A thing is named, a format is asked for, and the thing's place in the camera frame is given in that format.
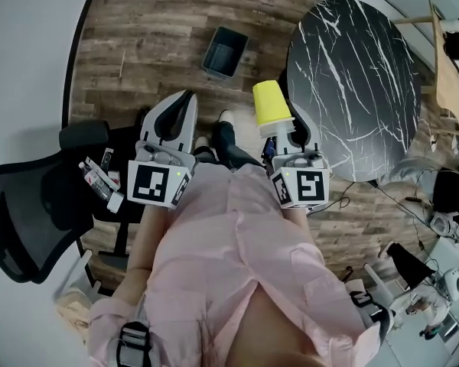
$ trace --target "bottle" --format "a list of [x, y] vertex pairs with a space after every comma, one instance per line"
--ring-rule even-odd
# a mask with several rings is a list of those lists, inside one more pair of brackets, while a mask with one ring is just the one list
[[97, 196], [99, 196], [102, 200], [109, 201], [112, 196], [112, 191], [107, 186], [107, 183], [105, 183], [94, 170], [83, 162], [80, 162], [78, 167], [82, 171], [83, 178], [90, 187], [92, 187]]

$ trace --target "wooden floor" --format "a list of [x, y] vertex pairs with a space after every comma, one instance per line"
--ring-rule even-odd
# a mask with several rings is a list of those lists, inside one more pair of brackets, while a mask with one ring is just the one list
[[[262, 140], [256, 129], [252, 87], [277, 79], [285, 67], [288, 43], [302, 15], [321, 0], [93, 0], [76, 56], [70, 121], [105, 119], [111, 128], [133, 125], [140, 108], [155, 106], [164, 97], [192, 89], [199, 100], [198, 131], [209, 131], [224, 109], [236, 115], [240, 147], [259, 157]], [[234, 78], [220, 80], [201, 69], [211, 37], [218, 26], [247, 34], [249, 45]], [[431, 73], [425, 72], [425, 81]], [[439, 125], [439, 110], [423, 99], [422, 118]], [[454, 164], [449, 137], [440, 137], [429, 151], [428, 126], [421, 122], [410, 149], [442, 164]], [[333, 177], [330, 201], [340, 197], [349, 182]], [[415, 187], [396, 184], [385, 191], [397, 200], [413, 196]], [[366, 183], [348, 191], [347, 207], [338, 204], [309, 219], [328, 267], [339, 277], [345, 267], [359, 271], [390, 239], [420, 255], [413, 220], [383, 193]], [[94, 253], [112, 251], [118, 224], [96, 222], [83, 238]], [[424, 226], [418, 236], [427, 248], [435, 235]], [[129, 248], [135, 234], [132, 226]], [[94, 255], [93, 275], [103, 287], [115, 288], [123, 273], [105, 266]], [[391, 268], [380, 268], [394, 276]]]

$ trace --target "yellow cup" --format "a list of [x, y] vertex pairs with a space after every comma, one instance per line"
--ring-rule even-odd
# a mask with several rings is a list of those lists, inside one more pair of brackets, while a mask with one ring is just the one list
[[275, 80], [268, 80], [253, 87], [253, 98], [257, 114], [257, 125], [292, 119], [289, 107]]

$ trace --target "marble tabletop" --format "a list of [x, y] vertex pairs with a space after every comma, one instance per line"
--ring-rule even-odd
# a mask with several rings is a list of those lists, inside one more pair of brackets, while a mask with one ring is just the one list
[[292, 37], [287, 81], [289, 99], [318, 126], [334, 174], [372, 180], [405, 157], [420, 116], [420, 76], [401, 33], [374, 7], [313, 7]]

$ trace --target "trash can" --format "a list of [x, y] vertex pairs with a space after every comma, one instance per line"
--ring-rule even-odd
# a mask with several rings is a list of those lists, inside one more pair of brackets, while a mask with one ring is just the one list
[[234, 77], [242, 58], [248, 37], [229, 28], [218, 27], [202, 63], [211, 75], [219, 78]]

